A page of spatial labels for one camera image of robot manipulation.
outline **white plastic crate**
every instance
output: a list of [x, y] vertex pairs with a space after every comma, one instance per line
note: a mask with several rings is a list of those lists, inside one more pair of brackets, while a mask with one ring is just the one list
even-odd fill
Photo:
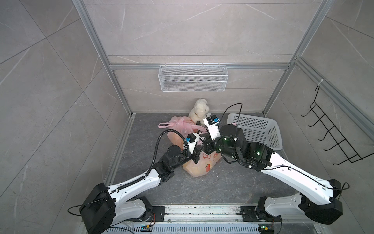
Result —
[[163, 92], [225, 91], [226, 66], [173, 65], [160, 66], [159, 81]]
[[[236, 123], [239, 114], [231, 113], [227, 124]], [[240, 114], [238, 127], [243, 129], [249, 142], [260, 142], [274, 150], [281, 150], [282, 137], [278, 124], [273, 119]]]

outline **orange plastic bag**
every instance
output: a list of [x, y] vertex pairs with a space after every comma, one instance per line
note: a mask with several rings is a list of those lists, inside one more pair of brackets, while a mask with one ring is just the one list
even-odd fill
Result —
[[[170, 122], [168, 123], [159, 123], [159, 128], [167, 128], [174, 129], [180, 132], [184, 138], [187, 137], [188, 134], [194, 133], [194, 130], [200, 130], [203, 133], [206, 133], [206, 128], [203, 126], [196, 125], [190, 118], [187, 116], [182, 117], [172, 117]], [[170, 141], [174, 144], [179, 146], [181, 149], [183, 149], [183, 140], [178, 136], [176, 133], [168, 133], [168, 138]]]
[[221, 157], [221, 153], [217, 153], [216, 151], [209, 155], [201, 151], [199, 162], [195, 164], [190, 160], [183, 164], [183, 169], [193, 177], [203, 176], [214, 167]]

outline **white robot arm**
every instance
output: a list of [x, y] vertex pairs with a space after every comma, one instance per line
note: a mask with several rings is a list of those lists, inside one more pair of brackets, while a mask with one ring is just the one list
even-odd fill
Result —
[[[270, 221], [285, 214], [305, 214], [316, 222], [331, 224], [343, 214], [342, 203], [336, 199], [343, 190], [339, 181], [320, 179], [283, 159], [269, 147], [247, 142], [241, 128], [232, 124], [219, 128], [219, 121], [215, 115], [204, 119], [209, 133], [189, 134], [184, 140], [183, 153], [173, 145], [155, 163], [157, 146], [164, 133], [173, 131], [184, 139], [175, 130], [165, 130], [156, 142], [153, 161], [147, 172], [109, 187], [103, 183], [97, 185], [79, 209], [88, 233], [102, 233], [109, 226], [131, 218], [146, 220], [152, 206], [145, 197], [134, 197], [167, 182], [174, 175], [174, 169], [185, 162], [193, 160], [197, 163], [201, 150], [207, 154], [220, 152], [227, 162], [225, 156], [249, 169], [271, 175], [299, 191], [288, 197], [261, 197], [255, 209], [259, 220]], [[203, 144], [196, 146], [199, 139]]]

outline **stuffed animal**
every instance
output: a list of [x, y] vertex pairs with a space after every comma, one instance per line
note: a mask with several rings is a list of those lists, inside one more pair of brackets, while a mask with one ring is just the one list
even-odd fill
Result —
[[206, 117], [209, 117], [211, 114], [209, 112], [209, 106], [207, 106], [207, 100], [199, 99], [196, 101], [195, 106], [190, 111], [188, 117], [192, 119], [194, 123], [200, 122], [202, 126], [204, 126], [204, 121]]

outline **zip tie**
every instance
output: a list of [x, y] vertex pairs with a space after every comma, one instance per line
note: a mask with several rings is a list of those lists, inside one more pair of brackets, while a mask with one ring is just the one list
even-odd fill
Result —
[[319, 84], [321, 84], [322, 81], [324, 81], [325, 79], [321, 79], [321, 81], [317, 84], [317, 86], [319, 86]]

